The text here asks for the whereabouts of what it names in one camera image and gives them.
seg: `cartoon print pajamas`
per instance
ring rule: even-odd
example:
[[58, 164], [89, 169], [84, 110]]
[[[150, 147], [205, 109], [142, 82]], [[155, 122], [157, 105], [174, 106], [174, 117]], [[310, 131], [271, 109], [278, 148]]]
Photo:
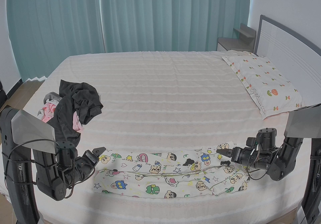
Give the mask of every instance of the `cartoon print pajamas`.
[[95, 193], [143, 198], [194, 197], [245, 190], [250, 178], [241, 165], [231, 164], [216, 147], [168, 153], [106, 150], [99, 158]]

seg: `floor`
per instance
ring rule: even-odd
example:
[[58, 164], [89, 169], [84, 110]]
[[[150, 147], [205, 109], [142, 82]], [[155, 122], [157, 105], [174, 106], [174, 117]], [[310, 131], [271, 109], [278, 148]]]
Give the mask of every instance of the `floor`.
[[[6, 106], [10, 105], [16, 109], [22, 109], [29, 99], [33, 96], [33, 94], [38, 90], [43, 81], [26, 81], [23, 83], [18, 90], [12, 95], [12, 97], [5, 102], [5, 104], [1, 107], [0, 111]], [[17, 218], [14, 214], [14, 210], [10, 202], [6, 200], [6, 198], [0, 194], [0, 218], [1, 223], [3, 224], [15, 224]]]

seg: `clothes pile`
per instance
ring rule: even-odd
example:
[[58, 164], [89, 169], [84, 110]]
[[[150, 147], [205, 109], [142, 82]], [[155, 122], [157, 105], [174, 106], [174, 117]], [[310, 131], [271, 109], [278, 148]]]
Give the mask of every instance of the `clothes pile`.
[[142, 153], [106, 150], [99, 158], [95, 193], [142, 198], [195, 197], [246, 190], [246, 167], [232, 164], [217, 149], [227, 142], [196, 150]]
[[60, 81], [59, 94], [46, 94], [43, 103], [38, 119], [55, 129], [56, 141], [69, 141], [75, 146], [79, 144], [82, 125], [101, 114], [103, 107], [93, 86], [64, 80]]

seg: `pink clothing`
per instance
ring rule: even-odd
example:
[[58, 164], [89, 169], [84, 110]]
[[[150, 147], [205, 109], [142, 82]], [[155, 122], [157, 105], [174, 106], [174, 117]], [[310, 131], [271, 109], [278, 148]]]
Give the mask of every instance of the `pink clothing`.
[[83, 127], [81, 126], [81, 123], [79, 122], [79, 117], [77, 115], [77, 112], [74, 112], [73, 114], [73, 130], [81, 133], [83, 131]]
[[43, 122], [48, 122], [54, 116], [56, 105], [54, 105], [52, 103], [46, 103], [42, 107], [42, 109], [44, 111], [44, 117], [43, 117], [42, 121]]

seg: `black clothing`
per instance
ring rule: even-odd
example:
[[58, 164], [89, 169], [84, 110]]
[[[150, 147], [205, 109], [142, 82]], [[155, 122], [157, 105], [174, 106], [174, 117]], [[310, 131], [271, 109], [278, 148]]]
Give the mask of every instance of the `black clothing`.
[[79, 144], [80, 133], [73, 130], [73, 114], [76, 111], [81, 124], [87, 124], [94, 116], [101, 114], [103, 105], [96, 89], [87, 83], [60, 81], [58, 103], [54, 117], [47, 123], [55, 129], [56, 141]]

